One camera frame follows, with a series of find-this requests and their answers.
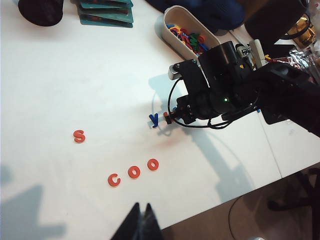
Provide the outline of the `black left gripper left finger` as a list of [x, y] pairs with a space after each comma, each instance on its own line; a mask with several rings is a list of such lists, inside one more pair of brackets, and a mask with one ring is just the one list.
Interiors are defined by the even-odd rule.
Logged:
[[140, 237], [140, 221], [140, 205], [136, 202], [111, 237], [111, 240], [138, 240]]

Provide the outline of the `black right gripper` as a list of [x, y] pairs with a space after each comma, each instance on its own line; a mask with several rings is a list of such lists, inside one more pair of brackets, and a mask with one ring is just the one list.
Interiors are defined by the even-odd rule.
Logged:
[[233, 112], [233, 96], [237, 80], [239, 57], [232, 41], [205, 51], [197, 60], [179, 62], [175, 70], [180, 74], [187, 95], [177, 98], [174, 112], [166, 113], [168, 125], [182, 119], [189, 125], [198, 120], [209, 120]]

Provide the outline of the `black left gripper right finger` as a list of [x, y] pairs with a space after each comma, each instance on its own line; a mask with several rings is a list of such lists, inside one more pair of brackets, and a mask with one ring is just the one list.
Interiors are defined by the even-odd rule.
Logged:
[[140, 225], [141, 240], [163, 240], [163, 234], [150, 203], [146, 205]]

